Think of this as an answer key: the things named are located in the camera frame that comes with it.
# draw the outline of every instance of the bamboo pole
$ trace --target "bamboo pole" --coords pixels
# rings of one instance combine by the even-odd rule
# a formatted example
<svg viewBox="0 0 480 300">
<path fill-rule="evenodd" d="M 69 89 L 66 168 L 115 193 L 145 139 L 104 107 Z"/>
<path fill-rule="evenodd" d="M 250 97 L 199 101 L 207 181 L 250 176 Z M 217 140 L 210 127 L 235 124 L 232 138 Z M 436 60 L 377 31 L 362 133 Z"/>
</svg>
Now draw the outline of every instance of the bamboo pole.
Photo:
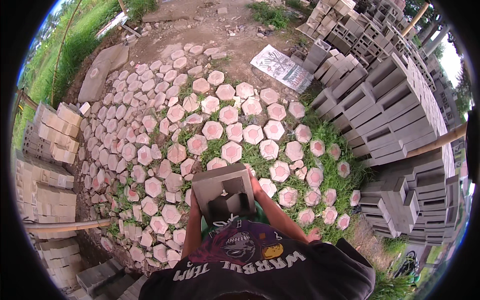
<svg viewBox="0 0 480 300">
<path fill-rule="evenodd" d="M 68 29 L 70 28 L 70 25 L 72 24 L 73 17 L 75 16 L 75 13 L 77 12 L 77 9 L 80 6 L 80 3 L 82 3 L 82 0 L 78 1 L 77 7 L 75 7 L 75 10 L 73 11 L 72 16 L 70 17 L 70 20 L 68 20 L 67 28 L 65 28 L 65 33 L 63 34 L 63 38 L 61 39 L 59 54 L 57 55 L 57 62 L 55 63 L 55 69 L 53 71 L 52 98 L 50 99 L 50 105 L 52 105 L 52 106 L 53 106 L 53 85 L 55 83 L 55 77 L 57 76 L 57 69 L 58 69 L 58 66 L 59 66 L 61 50 L 63 48 L 63 43 L 65 42 L 65 38 L 67 36 Z"/>
<path fill-rule="evenodd" d="M 459 139 L 460 137 L 465 136 L 467 134 L 467 124 L 468 124 L 468 122 L 465 122 L 462 125 L 453 129 L 452 131 L 447 132 L 444 135 L 439 136 L 436 141 L 433 141 L 430 144 L 426 144 L 425 146 L 420 147 L 418 149 L 409 151 L 407 153 L 406 158 L 409 158 L 409 157 L 412 157 L 412 156 L 417 156 L 417 155 L 423 154 L 425 152 L 440 148 L 443 145 L 451 143 L 451 142 Z"/>
<path fill-rule="evenodd" d="M 110 219 L 72 223 L 24 223 L 29 232 L 63 232 L 110 225 Z"/>
<path fill-rule="evenodd" d="M 406 36 L 407 33 L 410 31 L 410 29 L 413 28 L 413 26 L 415 26 L 415 24 L 420 20 L 420 18 L 423 16 L 423 14 L 427 11 L 427 8 L 428 6 L 430 5 L 429 1 L 425 1 L 425 3 L 423 4 L 423 6 L 420 8 L 419 12 L 417 13 L 417 15 L 415 17 L 413 17 L 412 21 L 410 22 L 410 24 L 408 24 L 407 27 L 405 27 L 404 30 L 402 30 L 402 36 Z"/>
</svg>

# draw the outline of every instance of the dirt ground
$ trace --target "dirt ground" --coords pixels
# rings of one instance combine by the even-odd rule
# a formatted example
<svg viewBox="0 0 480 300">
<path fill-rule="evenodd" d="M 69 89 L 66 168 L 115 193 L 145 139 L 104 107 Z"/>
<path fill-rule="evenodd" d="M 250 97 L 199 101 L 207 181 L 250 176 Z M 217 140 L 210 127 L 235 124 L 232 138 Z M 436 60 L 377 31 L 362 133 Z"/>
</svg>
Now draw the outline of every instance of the dirt ground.
<svg viewBox="0 0 480 300">
<path fill-rule="evenodd" d="M 308 38 L 294 30 L 293 25 L 288 30 L 275 31 L 272 36 L 257 37 L 258 26 L 261 26 L 261 24 L 251 18 L 252 13 L 245 6 L 251 2 L 251 0 L 219 0 L 214 3 L 204 0 L 173 0 L 160 3 L 159 13 L 166 16 L 165 19 L 176 21 L 160 22 L 158 28 L 155 27 L 155 22 L 151 22 L 152 30 L 149 35 L 140 38 L 135 45 L 130 46 L 128 62 L 133 60 L 135 64 L 150 64 L 158 59 L 165 61 L 169 59 L 168 57 L 173 51 L 183 48 L 186 43 L 205 45 L 204 48 L 220 47 L 228 53 L 231 59 L 217 62 L 215 68 L 222 70 L 226 77 L 248 82 L 259 89 L 271 87 L 278 92 L 279 99 L 291 100 L 296 98 L 297 93 L 250 65 L 250 61 L 268 44 L 290 56 L 290 49 L 297 46 L 300 39 L 303 41 L 304 38 L 307 40 Z M 221 7 L 227 7 L 228 14 L 218 16 L 216 10 Z M 196 21 L 193 19 L 195 16 L 204 17 L 204 20 L 202 22 Z M 229 26 L 229 29 L 243 28 L 243 30 L 236 33 L 235 36 L 229 36 L 226 26 Z M 93 59 L 100 50 L 119 43 L 121 33 L 122 31 L 116 31 L 104 39 L 94 53 L 85 59 L 75 81 L 67 92 L 65 101 L 76 102 L 84 76 Z M 135 68 L 130 66 L 129 63 L 122 68 L 122 70 L 125 69 L 130 73 L 135 71 Z M 105 88 L 101 98 L 106 93 L 107 88 Z M 84 142 L 82 134 L 79 134 L 78 140 L 80 143 Z M 67 166 L 67 169 L 75 174 L 76 178 L 81 178 L 81 165 L 78 158 L 71 167 Z M 77 221 L 87 220 L 90 214 L 90 204 L 83 197 L 82 190 L 83 183 L 76 180 L 74 191 L 79 195 Z M 100 230 L 94 228 L 80 232 L 77 237 L 85 267 L 97 265 L 114 257 L 129 272 L 140 273 L 142 271 L 141 268 L 135 267 L 129 253 L 121 246 L 115 245 L 113 252 L 106 252 L 100 246 L 101 234 L 99 233 Z M 369 224 L 363 219 L 356 226 L 355 239 L 352 244 L 378 268 L 384 270 L 390 264 L 391 258 L 382 255 L 381 243 L 372 235 Z M 148 275 L 155 270 L 154 267 L 146 266 L 144 272 L 146 271 L 145 273 Z"/>
</svg>

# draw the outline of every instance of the stack of concrete blocks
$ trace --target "stack of concrete blocks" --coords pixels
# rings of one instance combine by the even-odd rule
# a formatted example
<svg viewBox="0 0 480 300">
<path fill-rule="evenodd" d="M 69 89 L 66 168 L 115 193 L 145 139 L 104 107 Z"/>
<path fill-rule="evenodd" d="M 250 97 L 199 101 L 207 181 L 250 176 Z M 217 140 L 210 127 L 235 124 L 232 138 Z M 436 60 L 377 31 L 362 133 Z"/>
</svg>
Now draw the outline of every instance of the stack of concrete blocks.
<svg viewBox="0 0 480 300">
<path fill-rule="evenodd" d="M 42 264 L 53 283 L 65 293 L 77 289 L 77 274 L 82 271 L 80 249 L 74 239 L 35 244 Z"/>
<path fill-rule="evenodd" d="M 402 61 L 392 54 L 344 96 L 333 91 L 324 89 L 311 107 L 334 122 L 353 154 L 369 166 L 403 159 L 447 132 L 432 92 L 410 58 Z"/>
</svg>

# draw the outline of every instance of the concrete pillar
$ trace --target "concrete pillar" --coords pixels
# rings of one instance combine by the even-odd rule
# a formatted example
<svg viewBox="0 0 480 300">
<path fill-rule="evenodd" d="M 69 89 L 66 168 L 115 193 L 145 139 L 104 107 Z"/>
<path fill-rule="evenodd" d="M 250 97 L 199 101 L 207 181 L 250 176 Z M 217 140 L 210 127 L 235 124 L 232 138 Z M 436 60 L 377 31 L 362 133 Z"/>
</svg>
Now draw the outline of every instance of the concrete pillar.
<svg viewBox="0 0 480 300">
<path fill-rule="evenodd" d="M 450 31 L 450 26 L 444 25 L 440 30 L 439 35 L 437 35 L 437 37 L 433 41 L 431 41 L 430 43 L 428 43 L 423 47 L 423 50 L 425 51 L 427 56 L 429 56 L 438 47 L 438 45 L 442 42 L 442 39 L 445 37 L 445 35 L 449 31 Z"/>
</svg>

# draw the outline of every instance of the wooden post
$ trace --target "wooden post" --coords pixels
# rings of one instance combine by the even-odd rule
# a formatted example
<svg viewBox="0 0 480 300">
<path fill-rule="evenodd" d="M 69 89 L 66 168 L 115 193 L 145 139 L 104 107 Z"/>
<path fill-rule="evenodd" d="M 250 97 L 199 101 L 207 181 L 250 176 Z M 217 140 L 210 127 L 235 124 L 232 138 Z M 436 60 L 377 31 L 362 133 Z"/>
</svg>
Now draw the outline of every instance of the wooden post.
<svg viewBox="0 0 480 300">
<path fill-rule="evenodd" d="M 440 148 L 443 145 L 451 143 L 451 142 L 459 139 L 460 137 L 465 136 L 467 134 L 467 124 L 468 124 L 468 122 L 465 122 L 462 125 L 453 129 L 452 131 L 447 132 L 444 135 L 439 136 L 436 141 L 431 142 L 430 144 L 426 144 L 425 146 L 422 146 L 418 149 L 409 151 L 407 153 L 407 158 L 423 154 L 423 153 L 431 151 L 433 149 Z"/>
<path fill-rule="evenodd" d="M 430 5 L 429 1 L 425 1 L 425 3 L 423 4 L 423 6 L 420 8 L 419 12 L 417 13 L 417 15 L 415 17 L 413 17 L 412 21 L 410 22 L 410 24 L 408 24 L 407 27 L 405 27 L 405 29 L 402 31 L 402 36 L 406 36 L 407 33 L 410 31 L 410 29 L 413 28 L 413 26 L 415 26 L 415 24 L 420 20 L 420 18 L 423 16 L 423 14 L 427 11 L 427 8 L 428 6 Z"/>
</svg>

